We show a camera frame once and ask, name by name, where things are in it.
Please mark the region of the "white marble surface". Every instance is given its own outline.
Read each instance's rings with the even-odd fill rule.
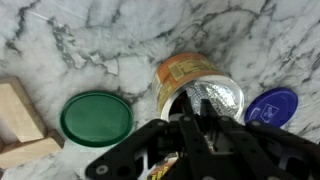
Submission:
[[[239,83],[246,106],[273,87],[294,90],[300,103],[285,128],[318,142],[319,9],[317,0],[0,0],[0,77],[20,78],[50,128],[60,130],[68,98],[92,89],[129,100],[138,128],[158,117],[150,92],[157,66],[201,52]],[[107,149],[67,140],[3,179],[83,179]]]

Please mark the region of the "jar lid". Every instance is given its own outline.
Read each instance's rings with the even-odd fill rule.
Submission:
[[[271,89],[258,96],[248,107],[244,122],[259,120],[281,127],[295,113],[298,97],[295,92],[287,88]]]
[[[132,128],[132,111],[118,96],[89,91],[64,106],[60,125],[72,141],[89,147],[109,146],[123,140]]]

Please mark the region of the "black plastic part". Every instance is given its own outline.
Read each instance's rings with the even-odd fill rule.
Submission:
[[[207,100],[202,102],[201,115],[195,119],[190,102],[185,103],[185,115],[179,121],[150,121],[91,163],[86,176],[91,180],[137,179],[142,160],[135,155],[146,148],[148,168],[169,153],[180,154],[164,180],[320,179],[318,145],[263,122],[257,125],[257,121],[251,121],[246,127],[241,126],[232,118],[218,116]],[[211,131],[225,135],[233,144],[234,153],[211,152],[204,138],[204,133]],[[101,166],[107,167],[106,173],[97,173]]]

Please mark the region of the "screw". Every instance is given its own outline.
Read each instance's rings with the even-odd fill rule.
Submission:
[[[185,121],[191,121],[191,118],[188,117],[188,116],[186,116],[186,117],[183,118],[183,120],[185,120]]]
[[[254,125],[254,126],[260,126],[260,122],[259,122],[259,121],[252,121],[252,125]]]
[[[215,178],[213,178],[211,176],[205,176],[202,178],[202,180],[215,180]]]
[[[227,118],[227,117],[222,117],[221,120],[222,120],[222,121],[229,121],[229,118]]]
[[[158,122],[157,125],[158,126],[164,126],[164,123],[163,122]]]
[[[102,175],[102,174],[107,173],[108,170],[109,170],[108,166],[106,166],[106,165],[101,165],[101,166],[99,166],[99,167],[96,169],[96,173],[97,173],[98,175]]]
[[[281,179],[278,177],[275,177],[275,176],[270,176],[270,177],[268,177],[267,180],[281,180]]]

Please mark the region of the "orange jar label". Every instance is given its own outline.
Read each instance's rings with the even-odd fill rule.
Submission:
[[[208,59],[197,53],[182,53],[166,60],[157,70],[153,88],[158,111],[168,98],[185,83],[206,75],[223,75]]]

